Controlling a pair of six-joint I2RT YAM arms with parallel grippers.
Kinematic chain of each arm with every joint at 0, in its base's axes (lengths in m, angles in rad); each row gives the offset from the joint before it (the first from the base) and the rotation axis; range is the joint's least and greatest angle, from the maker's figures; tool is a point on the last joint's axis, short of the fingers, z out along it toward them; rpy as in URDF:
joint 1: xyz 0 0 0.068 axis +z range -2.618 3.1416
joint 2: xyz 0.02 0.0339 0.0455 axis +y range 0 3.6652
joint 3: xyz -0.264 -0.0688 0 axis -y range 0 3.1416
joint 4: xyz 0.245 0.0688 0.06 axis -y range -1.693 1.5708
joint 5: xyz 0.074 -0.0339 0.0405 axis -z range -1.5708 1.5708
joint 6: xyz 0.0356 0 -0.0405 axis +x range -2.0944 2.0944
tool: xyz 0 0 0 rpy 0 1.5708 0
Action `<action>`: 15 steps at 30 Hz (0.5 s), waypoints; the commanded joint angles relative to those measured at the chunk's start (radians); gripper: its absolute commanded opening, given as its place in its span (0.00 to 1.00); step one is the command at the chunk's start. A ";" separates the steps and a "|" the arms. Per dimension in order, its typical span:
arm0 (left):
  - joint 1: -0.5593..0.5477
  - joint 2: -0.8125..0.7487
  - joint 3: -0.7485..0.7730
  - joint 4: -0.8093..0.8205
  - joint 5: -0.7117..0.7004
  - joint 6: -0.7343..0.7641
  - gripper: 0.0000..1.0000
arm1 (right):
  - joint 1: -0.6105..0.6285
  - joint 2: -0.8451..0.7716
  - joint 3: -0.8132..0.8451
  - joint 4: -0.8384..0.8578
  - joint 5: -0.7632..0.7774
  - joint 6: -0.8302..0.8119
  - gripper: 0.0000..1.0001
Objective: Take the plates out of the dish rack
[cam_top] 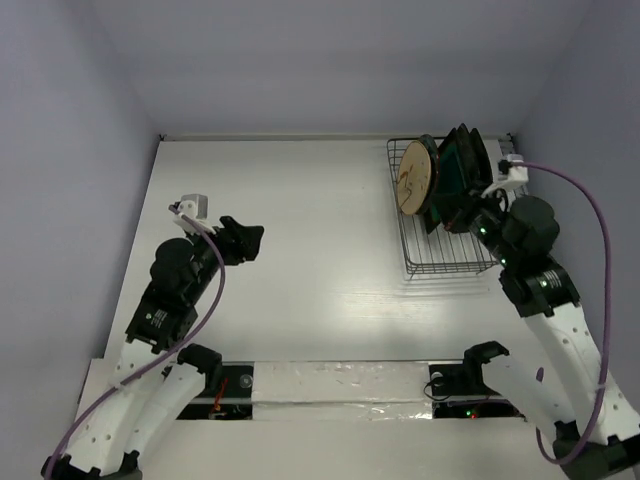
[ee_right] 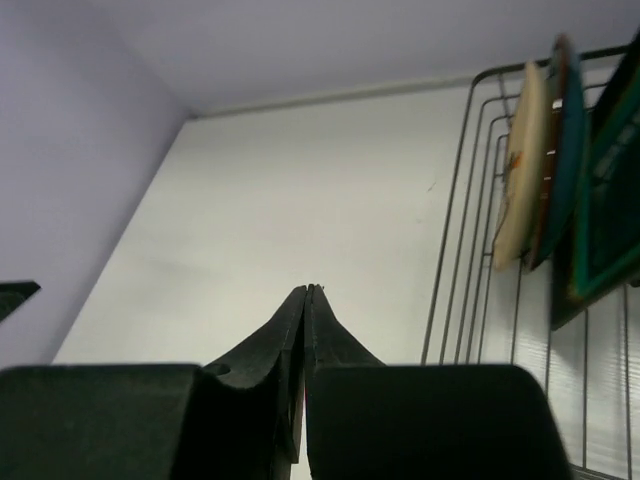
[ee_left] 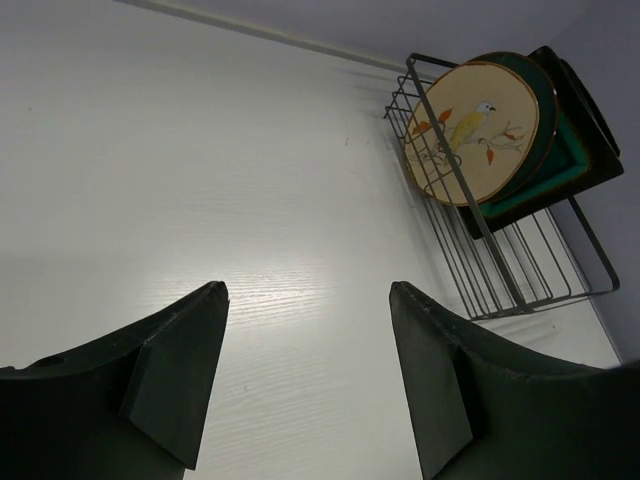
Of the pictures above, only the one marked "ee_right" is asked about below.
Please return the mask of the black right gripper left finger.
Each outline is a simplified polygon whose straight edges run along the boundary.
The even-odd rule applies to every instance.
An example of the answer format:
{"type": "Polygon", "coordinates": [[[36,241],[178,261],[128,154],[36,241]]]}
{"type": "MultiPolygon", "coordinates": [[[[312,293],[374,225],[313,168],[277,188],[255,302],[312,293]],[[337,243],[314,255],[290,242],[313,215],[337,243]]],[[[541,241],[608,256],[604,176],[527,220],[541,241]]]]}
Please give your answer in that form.
{"type": "Polygon", "coordinates": [[[1,373],[5,479],[286,479],[299,458],[304,287],[207,365],[1,373]]]}

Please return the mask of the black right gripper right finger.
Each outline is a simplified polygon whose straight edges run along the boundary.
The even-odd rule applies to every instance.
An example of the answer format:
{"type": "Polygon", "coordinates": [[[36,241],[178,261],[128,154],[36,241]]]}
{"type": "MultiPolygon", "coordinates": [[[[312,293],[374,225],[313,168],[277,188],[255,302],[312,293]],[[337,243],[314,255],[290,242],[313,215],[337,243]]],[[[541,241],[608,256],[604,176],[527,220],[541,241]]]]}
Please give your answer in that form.
{"type": "Polygon", "coordinates": [[[305,302],[307,456],[315,479],[566,479],[543,390],[510,364],[388,366],[305,302]]]}

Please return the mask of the cream bird-pattern plate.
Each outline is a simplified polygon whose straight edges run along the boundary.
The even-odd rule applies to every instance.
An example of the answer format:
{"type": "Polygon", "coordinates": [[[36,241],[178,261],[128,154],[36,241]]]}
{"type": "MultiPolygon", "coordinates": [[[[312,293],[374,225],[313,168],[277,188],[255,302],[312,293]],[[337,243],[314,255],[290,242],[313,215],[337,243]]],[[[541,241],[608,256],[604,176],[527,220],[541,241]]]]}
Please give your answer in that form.
{"type": "Polygon", "coordinates": [[[529,247],[533,235],[550,112],[546,77],[529,61],[507,142],[505,189],[493,241],[493,267],[498,271],[529,247]]]}

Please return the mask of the black square floral plate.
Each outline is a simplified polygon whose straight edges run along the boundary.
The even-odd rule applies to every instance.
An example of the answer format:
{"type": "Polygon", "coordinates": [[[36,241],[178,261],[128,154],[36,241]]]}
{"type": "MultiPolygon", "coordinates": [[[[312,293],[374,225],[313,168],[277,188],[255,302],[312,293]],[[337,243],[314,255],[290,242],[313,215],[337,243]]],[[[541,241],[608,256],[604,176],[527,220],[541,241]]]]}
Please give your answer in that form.
{"type": "Polygon", "coordinates": [[[550,326],[557,330],[639,275],[639,42],[593,107],[571,222],[552,257],[550,326]]]}

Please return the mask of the teal round plate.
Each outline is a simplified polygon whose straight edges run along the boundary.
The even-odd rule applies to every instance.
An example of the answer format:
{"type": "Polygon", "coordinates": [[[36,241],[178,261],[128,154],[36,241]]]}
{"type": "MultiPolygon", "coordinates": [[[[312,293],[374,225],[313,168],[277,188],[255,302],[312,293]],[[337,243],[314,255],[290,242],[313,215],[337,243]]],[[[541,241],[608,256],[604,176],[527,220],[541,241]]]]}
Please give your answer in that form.
{"type": "Polygon", "coordinates": [[[579,57],[571,42],[569,74],[564,100],[564,128],[561,143],[560,185],[566,201],[564,232],[571,222],[577,200],[578,180],[587,139],[587,112],[579,57]]]}

